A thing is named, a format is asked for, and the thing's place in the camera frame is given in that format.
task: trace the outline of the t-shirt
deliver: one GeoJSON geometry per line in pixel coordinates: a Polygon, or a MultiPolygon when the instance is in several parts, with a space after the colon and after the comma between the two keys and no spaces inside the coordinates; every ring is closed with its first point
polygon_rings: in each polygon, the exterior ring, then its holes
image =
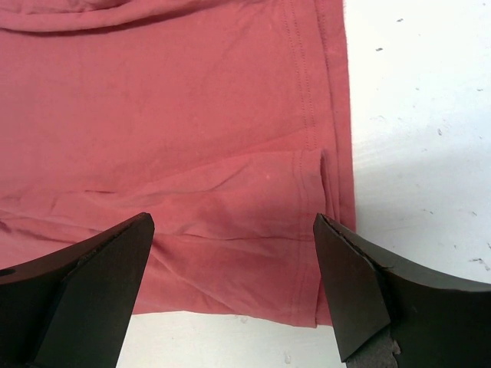
{"type": "Polygon", "coordinates": [[[135,313],[330,323],[312,225],[354,228],[342,0],[0,0],[0,112],[0,268],[149,212],[135,313]]]}

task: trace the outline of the pink t-shirt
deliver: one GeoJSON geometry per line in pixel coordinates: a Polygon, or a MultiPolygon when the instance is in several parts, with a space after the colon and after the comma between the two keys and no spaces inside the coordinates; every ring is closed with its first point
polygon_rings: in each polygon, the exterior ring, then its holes
{"type": "Polygon", "coordinates": [[[342,0],[0,0],[0,112],[0,268],[149,212],[135,313],[330,323],[311,228],[354,228],[342,0]]]}

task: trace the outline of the white surface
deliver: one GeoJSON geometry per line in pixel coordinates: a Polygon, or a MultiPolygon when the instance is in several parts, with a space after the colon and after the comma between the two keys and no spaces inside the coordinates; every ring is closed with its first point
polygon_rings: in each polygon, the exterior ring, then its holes
{"type": "MultiPolygon", "coordinates": [[[[345,17],[359,233],[423,265],[491,282],[486,2],[348,0],[345,17]]],[[[329,327],[178,313],[133,317],[118,367],[338,361],[329,327]]]]}

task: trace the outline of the stitching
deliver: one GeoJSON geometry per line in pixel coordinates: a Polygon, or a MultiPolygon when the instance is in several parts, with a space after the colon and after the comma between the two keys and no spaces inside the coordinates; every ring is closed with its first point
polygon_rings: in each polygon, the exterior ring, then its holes
{"type": "MultiPolygon", "coordinates": [[[[300,152],[300,170],[301,170],[301,173],[302,173],[302,156],[303,156],[303,152],[304,151],[301,151],[300,152]]],[[[302,223],[302,227],[301,228],[305,228],[306,227],[306,222],[307,222],[307,218],[308,218],[308,209],[310,208],[310,198],[308,196],[308,190],[306,189],[305,187],[305,181],[304,181],[304,176],[301,175],[300,176],[300,180],[301,180],[301,183],[302,183],[302,188],[304,190],[304,193],[305,193],[305,202],[306,202],[306,207],[305,207],[305,215],[302,216],[302,218],[304,219],[304,222],[302,223]]],[[[299,253],[299,256],[298,256],[298,260],[299,260],[299,263],[298,263],[298,266],[300,267],[300,260],[303,260],[303,256],[305,254],[305,246],[306,244],[304,244],[303,241],[300,242],[300,247],[299,247],[299,250],[298,250],[298,253],[299,253]]],[[[298,291],[298,300],[301,301],[302,300],[302,295],[303,295],[303,291],[304,291],[304,284],[305,284],[305,279],[306,279],[306,271],[303,272],[303,275],[302,275],[302,280],[300,281],[300,289],[298,291]]],[[[300,303],[298,303],[297,305],[297,316],[300,315],[300,303]]]]}
{"type": "Polygon", "coordinates": [[[282,6],[283,6],[283,22],[285,23],[286,33],[288,35],[288,41],[290,44],[290,53],[292,54],[292,60],[293,60],[294,66],[295,66],[295,74],[297,77],[297,87],[300,91],[300,101],[301,101],[301,105],[302,105],[302,117],[303,117],[304,128],[306,131],[305,145],[307,146],[307,149],[309,150],[310,149],[310,139],[308,136],[307,117],[305,116],[306,111],[305,111],[305,99],[304,99],[303,88],[302,88],[302,77],[300,75],[300,70],[299,70],[297,58],[295,55],[295,46],[293,44],[292,33],[290,32],[290,27],[288,26],[288,21],[286,18],[285,0],[282,0],[282,6]]]}
{"type": "MultiPolygon", "coordinates": [[[[292,173],[295,178],[295,183],[297,185],[297,202],[298,202],[298,217],[297,217],[297,223],[298,223],[298,240],[297,240],[297,261],[295,262],[295,278],[296,280],[298,278],[298,273],[300,272],[300,250],[302,248],[302,241],[300,240],[301,234],[300,234],[300,229],[302,228],[302,191],[298,187],[298,180],[296,177],[296,170],[295,170],[295,157],[297,156],[296,153],[292,155],[292,173]]],[[[292,324],[296,324],[294,321],[294,314],[293,314],[293,304],[295,302],[295,295],[296,295],[296,290],[292,291],[292,295],[290,297],[290,308],[289,308],[289,313],[290,313],[290,321],[292,324]]]]}
{"type": "MultiPolygon", "coordinates": [[[[334,96],[333,96],[333,85],[332,85],[332,72],[330,71],[329,67],[329,52],[328,52],[328,31],[325,27],[326,25],[326,11],[324,8],[325,2],[322,0],[315,0],[315,11],[317,13],[317,20],[318,20],[318,28],[319,28],[319,33],[321,34],[321,41],[322,41],[322,50],[324,52],[324,59],[325,59],[325,67],[327,71],[327,78],[328,78],[328,93],[329,93],[329,103],[330,103],[330,115],[332,119],[332,129],[334,131],[334,148],[336,152],[338,152],[338,135],[337,135],[337,120],[336,120],[336,114],[335,114],[335,105],[334,105],[334,96]]],[[[331,160],[328,157],[325,157],[325,162],[326,166],[328,168],[329,173],[335,173],[336,176],[340,177],[340,172],[339,172],[339,165],[336,165],[336,170],[333,170],[333,165],[331,163],[331,160]]],[[[335,218],[341,217],[341,203],[338,204],[338,210],[336,211],[336,206],[333,203],[333,216],[335,218]]]]}
{"type": "Polygon", "coordinates": [[[305,62],[305,49],[304,49],[304,45],[302,44],[302,37],[300,35],[300,31],[298,29],[298,22],[297,22],[297,18],[295,16],[295,7],[293,5],[292,0],[290,0],[290,5],[292,7],[293,25],[295,27],[295,33],[297,34],[297,38],[298,38],[298,47],[300,48],[300,55],[302,57],[302,67],[303,67],[303,71],[304,71],[304,80],[305,80],[305,86],[306,86],[307,96],[308,96],[308,106],[309,106],[309,110],[310,110],[311,124],[312,124],[312,128],[313,128],[313,134],[312,135],[313,135],[313,140],[314,140],[314,149],[316,149],[317,148],[317,135],[315,134],[315,132],[317,130],[317,123],[316,123],[315,116],[314,116],[314,107],[312,104],[310,82],[308,81],[307,64],[305,62]]]}

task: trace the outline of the speck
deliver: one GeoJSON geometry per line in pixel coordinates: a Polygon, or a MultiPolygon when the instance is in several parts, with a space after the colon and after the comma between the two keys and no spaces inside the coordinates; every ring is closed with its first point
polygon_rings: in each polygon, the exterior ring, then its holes
{"type": "Polygon", "coordinates": [[[292,364],[292,357],[285,351],[285,364],[292,364]]]}

